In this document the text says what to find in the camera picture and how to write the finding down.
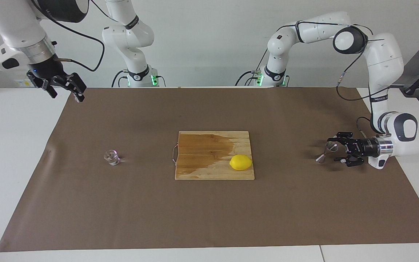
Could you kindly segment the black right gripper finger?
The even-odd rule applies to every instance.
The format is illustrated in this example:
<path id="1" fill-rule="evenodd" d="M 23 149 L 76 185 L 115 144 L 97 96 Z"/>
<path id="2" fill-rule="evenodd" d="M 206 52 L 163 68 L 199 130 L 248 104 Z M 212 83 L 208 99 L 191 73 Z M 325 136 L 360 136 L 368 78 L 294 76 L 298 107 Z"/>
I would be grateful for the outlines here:
<path id="1" fill-rule="evenodd" d="M 87 86 L 77 73 L 55 76 L 53 78 L 53 83 L 54 85 L 71 92 L 78 103 L 84 100 L 84 92 L 87 89 Z"/>
<path id="2" fill-rule="evenodd" d="M 46 91 L 51 98 L 56 98 L 57 92 L 53 88 L 53 82 L 51 79 L 38 78 L 31 71 L 27 71 L 27 77 L 36 88 L 41 88 Z"/>

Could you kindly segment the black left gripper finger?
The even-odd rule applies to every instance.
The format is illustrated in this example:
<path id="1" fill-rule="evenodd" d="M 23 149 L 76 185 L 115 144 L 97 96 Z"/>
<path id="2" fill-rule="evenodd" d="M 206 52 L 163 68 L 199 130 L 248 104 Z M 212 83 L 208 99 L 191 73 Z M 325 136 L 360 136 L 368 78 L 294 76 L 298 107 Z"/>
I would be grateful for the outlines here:
<path id="1" fill-rule="evenodd" d="M 346 164 L 346 166 L 348 167 L 359 166 L 364 163 L 364 159 L 362 155 L 351 155 L 351 154 L 348 154 L 345 157 L 334 158 L 334 161 L 340 162 L 342 164 Z"/>
<path id="2" fill-rule="evenodd" d="M 327 142 L 340 143 L 342 145 L 350 145 L 354 143 L 352 132 L 338 132 L 332 138 L 327 139 Z"/>

